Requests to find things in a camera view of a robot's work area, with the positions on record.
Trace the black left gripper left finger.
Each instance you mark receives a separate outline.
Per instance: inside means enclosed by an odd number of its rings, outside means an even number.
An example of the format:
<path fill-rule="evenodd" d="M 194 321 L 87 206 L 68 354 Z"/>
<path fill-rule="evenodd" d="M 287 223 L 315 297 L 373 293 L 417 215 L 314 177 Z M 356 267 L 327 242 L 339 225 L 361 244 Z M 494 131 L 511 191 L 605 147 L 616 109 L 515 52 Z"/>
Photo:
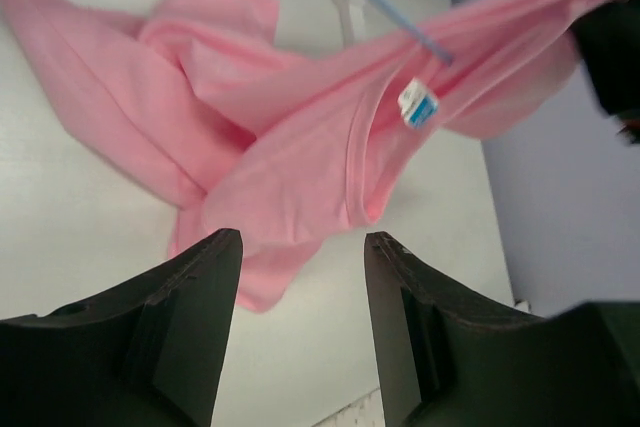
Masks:
<path fill-rule="evenodd" d="M 5 426 L 207 426 L 238 289 L 240 234 L 46 316 L 1 323 Z"/>

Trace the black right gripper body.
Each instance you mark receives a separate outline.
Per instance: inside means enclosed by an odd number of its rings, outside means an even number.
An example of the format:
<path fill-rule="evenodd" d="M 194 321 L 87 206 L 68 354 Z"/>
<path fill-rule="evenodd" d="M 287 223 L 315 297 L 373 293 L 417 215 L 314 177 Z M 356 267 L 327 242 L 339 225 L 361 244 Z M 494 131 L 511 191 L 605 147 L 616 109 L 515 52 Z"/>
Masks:
<path fill-rule="evenodd" d="M 639 143 L 639 0 L 614 0 L 570 27 L 601 110 Z"/>

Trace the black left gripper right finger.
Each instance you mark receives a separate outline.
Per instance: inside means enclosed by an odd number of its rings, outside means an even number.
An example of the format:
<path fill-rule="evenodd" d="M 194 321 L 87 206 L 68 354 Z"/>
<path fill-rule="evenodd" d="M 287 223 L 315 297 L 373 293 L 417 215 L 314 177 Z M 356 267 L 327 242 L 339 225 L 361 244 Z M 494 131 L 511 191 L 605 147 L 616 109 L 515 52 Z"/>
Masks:
<path fill-rule="evenodd" d="M 542 318 L 496 302 L 370 233 L 364 267 L 389 426 L 635 426 L 639 306 Z"/>

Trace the pink t shirt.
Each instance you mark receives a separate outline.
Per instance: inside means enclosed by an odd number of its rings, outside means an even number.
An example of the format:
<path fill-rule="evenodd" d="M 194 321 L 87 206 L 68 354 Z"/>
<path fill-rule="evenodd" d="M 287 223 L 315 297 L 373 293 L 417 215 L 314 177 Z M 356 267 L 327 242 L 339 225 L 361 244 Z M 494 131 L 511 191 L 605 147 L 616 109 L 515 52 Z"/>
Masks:
<path fill-rule="evenodd" d="M 177 255 L 221 228 L 237 301 L 264 312 L 330 236 L 375 223 L 438 129 L 485 139 L 558 92 L 569 33 L 611 0 L 475 0 L 309 59 L 274 46 L 277 0 L 162 0 L 148 17 L 1 0 L 65 130 L 163 200 Z"/>

